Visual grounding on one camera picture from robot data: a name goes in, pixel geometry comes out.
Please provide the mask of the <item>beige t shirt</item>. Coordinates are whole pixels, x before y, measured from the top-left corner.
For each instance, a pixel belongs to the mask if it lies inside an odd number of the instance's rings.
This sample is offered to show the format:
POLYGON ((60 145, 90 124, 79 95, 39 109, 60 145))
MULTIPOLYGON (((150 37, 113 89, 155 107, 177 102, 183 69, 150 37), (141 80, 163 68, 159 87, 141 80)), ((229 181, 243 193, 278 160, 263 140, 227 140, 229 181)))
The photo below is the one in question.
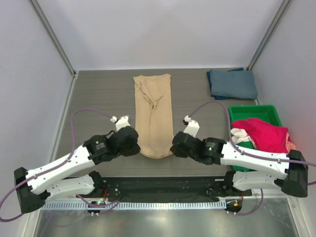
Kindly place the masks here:
POLYGON ((173 113, 171 75, 134 77, 135 129, 141 154, 153 159, 171 155, 173 113))

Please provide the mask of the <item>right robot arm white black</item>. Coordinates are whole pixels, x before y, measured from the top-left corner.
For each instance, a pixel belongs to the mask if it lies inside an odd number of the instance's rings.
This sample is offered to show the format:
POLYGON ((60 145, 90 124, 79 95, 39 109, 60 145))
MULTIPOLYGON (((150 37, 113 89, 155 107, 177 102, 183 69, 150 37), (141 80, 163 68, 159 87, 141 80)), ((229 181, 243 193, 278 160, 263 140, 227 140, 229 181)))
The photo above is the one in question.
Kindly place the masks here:
POLYGON ((249 189, 279 189, 293 197, 308 196, 308 165, 298 150, 287 154, 263 152, 217 138, 200 140, 185 132, 175 135, 170 150, 176 157, 192 158, 206 165, 251 169, 249 174, 240 171, 226 174, 222 188, 230 196, 249 189))

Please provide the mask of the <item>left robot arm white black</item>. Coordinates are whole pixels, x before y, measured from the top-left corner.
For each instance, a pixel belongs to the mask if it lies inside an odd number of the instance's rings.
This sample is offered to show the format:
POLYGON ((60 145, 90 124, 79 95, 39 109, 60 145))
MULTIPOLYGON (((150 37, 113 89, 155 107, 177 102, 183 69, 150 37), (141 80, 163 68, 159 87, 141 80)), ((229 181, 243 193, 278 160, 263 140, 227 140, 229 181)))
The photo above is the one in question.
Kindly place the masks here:
POLYGON ((31 213, 47 202, 66 196, 100 197, 106 184, 97 171, 79 178, 69 176, 83 169, 111 161, 119 156, 133 156, 140 152, 138 133, 130 127, 106 135, 94 135, 81 146, 42 167, 14 171, 21 213, 31 213))

